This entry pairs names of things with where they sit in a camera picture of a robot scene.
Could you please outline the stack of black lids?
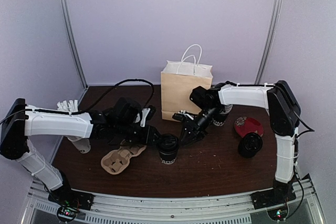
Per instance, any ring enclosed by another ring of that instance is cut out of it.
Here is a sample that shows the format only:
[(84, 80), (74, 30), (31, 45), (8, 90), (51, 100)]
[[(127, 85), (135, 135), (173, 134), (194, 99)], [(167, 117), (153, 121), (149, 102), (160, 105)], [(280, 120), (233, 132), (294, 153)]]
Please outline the stack of black lids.
[(261, 150), (262, 145), (261, 136), (251, 132), (246, 134), (239, 142), (238, 153), (244, 158), (252, 158)]

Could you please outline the stack of paper cups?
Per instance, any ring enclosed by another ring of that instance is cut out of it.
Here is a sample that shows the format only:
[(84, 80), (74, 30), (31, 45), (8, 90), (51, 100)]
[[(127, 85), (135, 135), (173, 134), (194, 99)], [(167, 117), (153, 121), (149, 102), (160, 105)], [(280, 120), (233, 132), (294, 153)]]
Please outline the stack of paper cups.
[(218, 111), (214, 114), (212, 124), (215, 126), (223, 126), (233, 105), (222, 105)]

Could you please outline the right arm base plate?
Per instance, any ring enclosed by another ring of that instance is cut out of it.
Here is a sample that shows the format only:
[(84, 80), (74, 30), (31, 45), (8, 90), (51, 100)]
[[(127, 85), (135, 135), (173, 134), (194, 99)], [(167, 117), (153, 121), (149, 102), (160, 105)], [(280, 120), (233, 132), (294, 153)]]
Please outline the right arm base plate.
[(295, 199), (296, 194), (294, 193), (292, 187), (290, 187), (287, 192), (282, 189), (272, 188), (264, 191), (257, 191), (251, 194), (251, 200), (255, 210), (281, 205), (287, 201)]

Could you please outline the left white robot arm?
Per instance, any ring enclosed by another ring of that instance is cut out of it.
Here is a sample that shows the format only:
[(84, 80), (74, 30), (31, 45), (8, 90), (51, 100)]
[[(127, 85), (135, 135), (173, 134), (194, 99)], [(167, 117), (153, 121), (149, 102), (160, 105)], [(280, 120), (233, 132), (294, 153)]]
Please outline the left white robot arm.
[(66, 175), (46, 162), (28, 140), (33, 135), (65, 136), (74, 142), (110, 140), (122, 136), (126, 141), (155, 145), (162, 149), (175, 140), (160, 134), (150, 125), (155, 107), (141, 107), (129, 98), (120, 98), (114, 107), (100, 111), (59, 111), (27, 105), (16, 99), (7, 117), (2, 120), (1, 155), (16, 160), (41, 180), (49, 193), (64, 205), (71, 205), (76, 197)]

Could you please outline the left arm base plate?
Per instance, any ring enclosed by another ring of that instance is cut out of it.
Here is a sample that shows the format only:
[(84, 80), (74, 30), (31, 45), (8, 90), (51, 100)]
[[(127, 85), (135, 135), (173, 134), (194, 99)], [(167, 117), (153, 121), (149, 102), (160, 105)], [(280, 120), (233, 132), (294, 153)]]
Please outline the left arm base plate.
[(50, 190), (47, 190), (47, 192), (49, 194), (49, 201), (74, 210), (90, 210), (94, 200), (93, 194), (75, 190), (65, 192), (64, 194)]

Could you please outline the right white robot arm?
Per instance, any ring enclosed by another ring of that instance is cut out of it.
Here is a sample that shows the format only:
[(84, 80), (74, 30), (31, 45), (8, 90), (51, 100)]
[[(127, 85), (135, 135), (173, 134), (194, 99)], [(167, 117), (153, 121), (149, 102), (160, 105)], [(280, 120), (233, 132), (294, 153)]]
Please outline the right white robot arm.
[(268, 112), (270, 127), (277, 143), (277, 166), (273, 189), (269, 192), (272, 203), (279, 204), (289, 197), (291, 180), (295, 175), (298, 158), (298, 138), (301, 108), (286, 81), (274, 84), (219, 83), (209, 89), (194, 88), (189, 99), (201, 111), (195, 116), (179, 112), (174, 119), (183, 123), (180, 144), (187, 146), (202, 140), (207, 127), (220, 118), (224, 122), (233, 105), (254, 106)]

